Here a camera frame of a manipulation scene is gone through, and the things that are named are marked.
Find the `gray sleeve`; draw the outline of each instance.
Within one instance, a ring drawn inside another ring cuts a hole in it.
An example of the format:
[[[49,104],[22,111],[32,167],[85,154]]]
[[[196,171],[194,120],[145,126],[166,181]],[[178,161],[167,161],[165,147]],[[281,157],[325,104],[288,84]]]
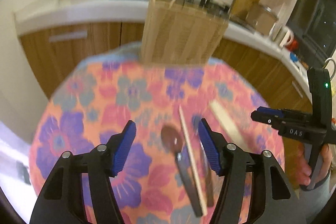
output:
[[[327,204],[330,198],[329,183],[330,171],[323,181],[316,184],[316,187],[313,190],[304,191],[300,189],[299,199],[307,224],[310,224]]]

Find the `round table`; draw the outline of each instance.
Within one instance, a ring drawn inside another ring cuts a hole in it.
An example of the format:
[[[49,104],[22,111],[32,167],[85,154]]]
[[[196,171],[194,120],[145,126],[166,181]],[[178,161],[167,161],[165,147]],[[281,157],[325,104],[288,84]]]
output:
[[[30,176],[38,194],[61,153],[86,153],[128,120],[136,123],[136,137],[125,167],[111,178],[126,224],[207,224],[208,215],[196,218],[181,183],[174,156],[162,146],[164,124],[180,130],[178,107],[184,111],[196,162],[200,165],[199,138],[194,124],[206,118],[211,129],[227,136],[208,107],[216,99],[228,112],[249,148],[270,150],[284,169],[281,137],[270,126],[253,122],[250,113],[267,106],[261,96],[226,64],[193,68],[143,67],[131,62],[94,62],[75,70],[57,89],[38,125],[30,151]],[[204,176],[200,174],[203,186]],[[213,172],[217,200],[223,178]],[[251,194],[247,176],[240,223],[246,221]],[[95,223],[88,177],[83,175],[88,221]]]

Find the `spoon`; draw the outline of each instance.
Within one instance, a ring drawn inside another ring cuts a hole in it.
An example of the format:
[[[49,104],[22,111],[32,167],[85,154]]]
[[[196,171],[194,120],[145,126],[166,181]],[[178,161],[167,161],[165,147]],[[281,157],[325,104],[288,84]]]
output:
[[[161,129],[161,140],[163,146],[175,156],[175,163],[196,217],[203,216],[197,190],[190,179],[187,167],[182,162],[183,141],[180,134],[173,126],[164,125]]]

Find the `kitchen countertop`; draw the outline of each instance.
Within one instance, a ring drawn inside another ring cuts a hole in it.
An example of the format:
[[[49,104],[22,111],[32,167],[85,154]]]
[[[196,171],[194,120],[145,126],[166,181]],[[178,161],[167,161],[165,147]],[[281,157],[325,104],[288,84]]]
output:
[[[41,0],[15,11],[18,36],[41,29],[84,22],[144,22],[148,0]],[[305,68],[301,71],[290,60],[290,52],[280,49],[268,37],[252,33],[240,25],[229,22],[225,38],[244,44],[280,60],[296,79],[311,101]]]

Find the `wooden cabinet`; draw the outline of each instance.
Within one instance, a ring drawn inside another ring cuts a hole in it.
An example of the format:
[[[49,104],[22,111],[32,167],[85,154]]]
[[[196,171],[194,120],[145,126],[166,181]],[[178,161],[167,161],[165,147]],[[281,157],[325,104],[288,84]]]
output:
[[[312,112],[312,105],[288,69],[281,61],[237,42],[222,39],[214,52],[240,73],[265,99],[271,108],[289,108]],[[295,159],[298,142],[283,138],[285,172],[294,188]]]
[[[121,25],[120,45],[125,45],[134,41],[141,41],[144,26],[144,23],[123,22]]]
[[[37,81],[48,98],[88,56],[120,45],[121,23],[91,23],[55,27],[20,37]]]

